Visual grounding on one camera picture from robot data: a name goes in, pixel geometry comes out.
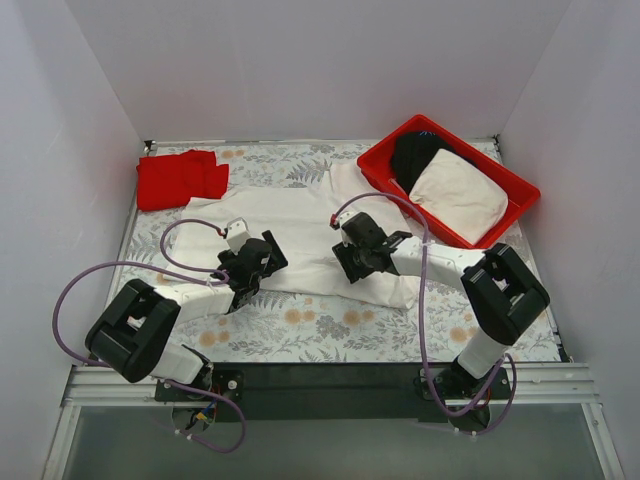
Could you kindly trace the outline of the white t shirt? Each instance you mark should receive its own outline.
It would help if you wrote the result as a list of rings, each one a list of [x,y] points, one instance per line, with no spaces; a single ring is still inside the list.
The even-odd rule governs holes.
[[[353,212],[365,212],[387,234],[409,226],[390,200],[375,197],[373,188],[355,163],[334,164],[315,186],[275,188],[238,186],[220,200],[193,198],[181,214],[182,223],[171,249],[178,272],[183,265],[196,277],[215,268],[227,243],[216,232],[242,218],[258,237],[269,230],[289,264],[262,281],[265,290],[340,296],[374,305],[409,309],[417,300],[419,280],[374,273],[350,283],[332,252],[341,235],[329,226],[331,215],[347,200]]]

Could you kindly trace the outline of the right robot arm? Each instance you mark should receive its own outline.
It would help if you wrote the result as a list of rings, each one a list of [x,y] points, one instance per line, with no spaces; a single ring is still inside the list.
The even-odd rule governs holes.
[[[467,295],[478,330],[450,366],[435,375],[446,398],[475,397],[488,386],[504,354],[549,306],[546,289],[504,243],[488,250],[429,244],[409,232],[390,235],[366,213],[331,219],[342,241],[332,250],[351,283],[374,273],[431,280]]]

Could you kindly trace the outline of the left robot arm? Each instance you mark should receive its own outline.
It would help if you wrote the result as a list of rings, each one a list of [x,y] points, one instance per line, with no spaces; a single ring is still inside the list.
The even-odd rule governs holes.
[[[259,292],[262,280],[288,265],[269,230],[248,237],[237,251],[222,251],[218,259],[221,272],[203,284],[127,282],[89,330],[85,346],[131,383],[148,376],[172,380],[188,398],[205,398],[213,388],[213,363],[171,342],[174,327],[241,309]]]

